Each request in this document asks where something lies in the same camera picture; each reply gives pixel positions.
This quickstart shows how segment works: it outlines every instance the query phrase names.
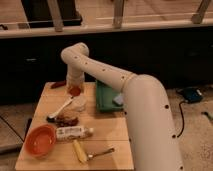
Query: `bowl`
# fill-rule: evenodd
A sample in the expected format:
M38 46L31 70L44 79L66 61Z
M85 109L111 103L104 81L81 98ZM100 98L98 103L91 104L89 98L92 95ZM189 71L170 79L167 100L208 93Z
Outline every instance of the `bowl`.
M25 149L31 156L41 157L47 155L56 142L55 128L45 124L34 128L25 141Z

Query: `dark wall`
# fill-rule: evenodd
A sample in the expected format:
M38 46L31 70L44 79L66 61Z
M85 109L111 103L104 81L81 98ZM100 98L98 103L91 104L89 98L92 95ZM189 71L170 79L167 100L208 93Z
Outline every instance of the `dark wall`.
M212 27L1 39L0 102L37 100L46 81L64 80L60 52L77 42L91 58L151 74L166 88L213 82Z

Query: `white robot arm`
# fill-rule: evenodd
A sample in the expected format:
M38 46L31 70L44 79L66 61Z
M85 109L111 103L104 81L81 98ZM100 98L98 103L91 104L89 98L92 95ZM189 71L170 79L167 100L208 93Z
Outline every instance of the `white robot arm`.
M68 66L68 89L81 86L86 72L123 93L137 171L184 170L168 97L156 78L90 59L84 43L65 48L61 56Z

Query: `green tray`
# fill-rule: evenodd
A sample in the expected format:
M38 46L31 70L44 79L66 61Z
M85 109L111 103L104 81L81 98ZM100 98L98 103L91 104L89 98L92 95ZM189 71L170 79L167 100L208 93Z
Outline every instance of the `green tray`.
M113 102L113 99L118 94L119 92L96 80L96 106L100 112L113 112L123 110L123 106L119 106Z

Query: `wooden table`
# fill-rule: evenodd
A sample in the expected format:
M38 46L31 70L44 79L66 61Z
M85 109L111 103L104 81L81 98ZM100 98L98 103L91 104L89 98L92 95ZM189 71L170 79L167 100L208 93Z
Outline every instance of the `wooden table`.
M48 114L56 111L69 97L66 87L50 89L46 83L41 94L29 132L40 125L46 124ZM86 109L79 113L79 125L94 128L94 135L83 140L88 153L96 153L110 147L115 152L99 156L81 164L75 154L72 141L57 142L51 153L42 159L31 157L24 146L16 163L16 170L133 170L133 161L126 120L123 112L102 114L96 110L95 84L85 83Z

